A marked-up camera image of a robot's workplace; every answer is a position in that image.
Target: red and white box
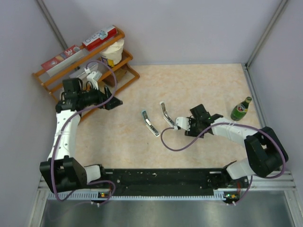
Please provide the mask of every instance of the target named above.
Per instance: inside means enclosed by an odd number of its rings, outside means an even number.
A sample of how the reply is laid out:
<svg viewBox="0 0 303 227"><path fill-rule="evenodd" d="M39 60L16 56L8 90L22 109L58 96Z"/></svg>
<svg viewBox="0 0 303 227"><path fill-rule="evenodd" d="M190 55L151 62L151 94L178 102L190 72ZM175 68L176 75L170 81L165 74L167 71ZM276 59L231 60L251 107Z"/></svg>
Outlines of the red and white box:
<svg viewBox="0 0 303 227"><path fill-rule="evenodd" d="M84 53L80 47L74 45L53 57L51 60L44 62L41 66L47 74L52 77L83 56Z"/></svg>
<svg viewBox="0 0 303 227"><path fill-rule="evenodd" d="M117 29L115 26L110 26L105 29L102 29L95 34L91 35L89 38L84 40L82 44L88 51L95 49L97 46L101 45L105 41L114 37L117 34Z"/></svg>

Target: bottle cap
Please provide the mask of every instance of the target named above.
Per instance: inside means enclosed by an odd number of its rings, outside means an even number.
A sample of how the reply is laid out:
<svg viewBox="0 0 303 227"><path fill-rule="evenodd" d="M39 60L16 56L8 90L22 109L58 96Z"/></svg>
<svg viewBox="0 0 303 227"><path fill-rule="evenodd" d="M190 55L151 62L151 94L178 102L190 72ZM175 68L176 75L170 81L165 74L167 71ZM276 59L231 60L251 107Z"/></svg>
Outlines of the bottle cap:
<svg viewBox="0 0 303 227"><path fill-rule="evenodd" d="M245 99L245 102L247 102L247 103L250 103L252 101L252 98L251 97L246 97L246 99Z"/></svg>

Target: green bottle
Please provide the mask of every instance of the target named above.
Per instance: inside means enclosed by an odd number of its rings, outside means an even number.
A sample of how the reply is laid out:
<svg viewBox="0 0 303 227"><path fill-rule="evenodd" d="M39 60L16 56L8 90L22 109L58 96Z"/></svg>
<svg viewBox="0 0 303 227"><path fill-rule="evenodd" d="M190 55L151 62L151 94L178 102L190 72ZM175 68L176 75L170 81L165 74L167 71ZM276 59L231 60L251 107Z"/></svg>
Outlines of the green bottle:
<svg viewBox="0 0 303 227"><path fill-rule="evenodd" d="M235 108L232 110L231 119L234 121L241 120L246 115L248 111L248 105L250 104L251 101L252 101L251 97L246 97L246 99L243 102L236 105Z"/></svg>

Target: bottle label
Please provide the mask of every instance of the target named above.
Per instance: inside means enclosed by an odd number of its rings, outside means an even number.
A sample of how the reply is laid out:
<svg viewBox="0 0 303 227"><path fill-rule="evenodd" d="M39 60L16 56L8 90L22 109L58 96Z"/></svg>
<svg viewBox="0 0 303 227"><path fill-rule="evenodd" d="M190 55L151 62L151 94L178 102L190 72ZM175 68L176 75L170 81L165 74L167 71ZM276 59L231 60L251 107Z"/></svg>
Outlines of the bottle label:
<svg viewBox="0 0 303 227"><path fill-rule="evenodd" d="M247 109L245 108L245 106L243 104L238 104L238 107L237 107L237 110L240 112L240 113L247 113Z"/></svg>

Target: gray floor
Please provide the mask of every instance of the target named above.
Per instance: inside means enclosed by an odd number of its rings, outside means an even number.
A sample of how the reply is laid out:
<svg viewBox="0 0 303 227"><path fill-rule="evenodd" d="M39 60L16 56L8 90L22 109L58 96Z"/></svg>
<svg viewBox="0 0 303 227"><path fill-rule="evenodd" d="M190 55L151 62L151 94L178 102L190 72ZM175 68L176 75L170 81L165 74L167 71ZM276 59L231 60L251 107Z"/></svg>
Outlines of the gray floor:
<svg viewBox="0 0 303 227"><path fill-rule="evenodd" d="M79 203L48 201L52 218ZM250 192L236 207L216 201L112 201L82 204L58 221L44 212L40 227L292 227L283 192Z"/></svg>

